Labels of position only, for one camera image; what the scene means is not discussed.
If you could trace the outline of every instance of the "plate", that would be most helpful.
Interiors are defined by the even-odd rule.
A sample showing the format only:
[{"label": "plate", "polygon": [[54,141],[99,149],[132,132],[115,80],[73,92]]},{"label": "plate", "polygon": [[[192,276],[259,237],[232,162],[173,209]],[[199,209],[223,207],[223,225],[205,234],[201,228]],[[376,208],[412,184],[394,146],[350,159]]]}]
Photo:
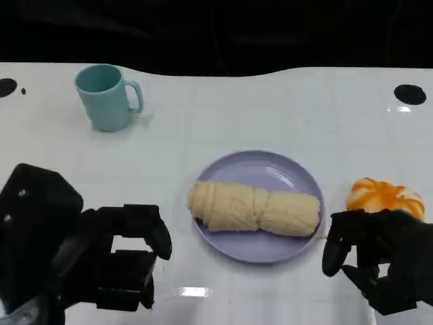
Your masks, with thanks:
[{"label": "plate", "polygon": [[[279,154],[265,151],[236,152],[212,163],[199,175],[198,180],[242,183],[270,192],[308,193],[319,199],[319,223],[323,219],[323,196],[313,176],[294,160]],[[248,263],[285,261],[304,250],[315,235],[280,236],[263,230],[210,233],[199,219],[194,224],[205,241],[216,250]]]}]

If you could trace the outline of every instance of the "light blue mug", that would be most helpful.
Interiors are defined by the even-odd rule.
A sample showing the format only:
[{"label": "light blue mug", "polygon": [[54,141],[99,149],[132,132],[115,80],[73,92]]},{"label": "light blue mug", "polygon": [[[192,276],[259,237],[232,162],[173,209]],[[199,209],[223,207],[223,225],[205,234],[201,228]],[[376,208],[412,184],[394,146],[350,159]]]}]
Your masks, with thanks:
[{"label": "light blue mug", "polygon": [[[131,122],[131,113],[143,110],[143,94],[135,81],[125,81],[121,71],[109,64],[96,64],[81,70],[74,81],[93,126],[113,132]],[[125,86],[134,88],[138,108],[130,108]]]}]

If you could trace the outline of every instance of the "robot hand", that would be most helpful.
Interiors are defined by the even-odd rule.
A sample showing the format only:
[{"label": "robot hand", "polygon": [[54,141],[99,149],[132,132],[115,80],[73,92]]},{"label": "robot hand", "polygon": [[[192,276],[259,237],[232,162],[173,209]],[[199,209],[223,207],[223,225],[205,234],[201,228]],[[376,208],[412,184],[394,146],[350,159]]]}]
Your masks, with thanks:
[{"label": "robot hand", "polygon": [[[156,205],[82,211],[80,194],[59,174],[20,164],[0,193],[0,300],[3,324],[64,323],[80,302],[135,311],[154,303],[156,258],[170,234]],[[114,236],[143,238],[151,251],[117,250]]]},{"label": "robot hand", "polygon": [[[322,270],[334,276],[340,269],[382,315],[433,305],[433,225],[404,211],[364,210],[334,213],[323,252]],[[358,267],[343,265],[351,246]],[[379,264],[389,263],[379,278]]]}]

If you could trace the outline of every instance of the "bread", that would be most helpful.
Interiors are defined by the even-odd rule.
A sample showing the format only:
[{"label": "bread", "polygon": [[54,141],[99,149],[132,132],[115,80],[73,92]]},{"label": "bread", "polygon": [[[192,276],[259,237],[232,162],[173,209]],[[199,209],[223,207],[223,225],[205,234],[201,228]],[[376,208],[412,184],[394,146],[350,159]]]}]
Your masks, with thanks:
[{"label": "bread", "polygon": [[199,182],[188,207],[209,232],[263,229],[285,236],[308,236],[319,224],[320,202],[303,193],[274,192],[237,183]]},{"label": "bread", "polygon": [[364,209],[374,213],[383,209],[404,210],[424,221],[424,203],[417,193],[405,186],[364,177],[355,182],[347,201],[348,210]]}]

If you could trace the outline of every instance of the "white table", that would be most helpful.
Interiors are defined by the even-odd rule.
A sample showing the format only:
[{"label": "white table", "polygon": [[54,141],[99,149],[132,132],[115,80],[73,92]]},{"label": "white table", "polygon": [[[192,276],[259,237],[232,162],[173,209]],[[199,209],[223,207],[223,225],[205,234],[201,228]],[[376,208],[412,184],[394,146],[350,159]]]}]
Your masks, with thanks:
[{"label": "white table", "polygon": [[[69,324],[431,324],[428,306],[384,318],[342,274],[326,278],[323,241],[272,267],[231,261],[198,236],[184,202],[188,183],[213,160],[263,149],[297,160],[316,177],[327,215],[344,209],[354,180],[370,176],[412,186],[433,221],[432,100],[407,106],[393,95],[397,85],[411,83],[433,96],[433,71],[301,68],[230,79],[123,69],[125,79],[142,86],[145,111],[154,113],[123,131],[100,133],[72,84],[83,66],[0,64],[0,76],[18,82],[0,99],[0,184],[26,162],[59,171],[86,208],[158,204],[174,245],[172,259],[158,261],[154,272],[153,310],[80,304],[68,310]],[[115,245],[145,248],[140,240]]]}]

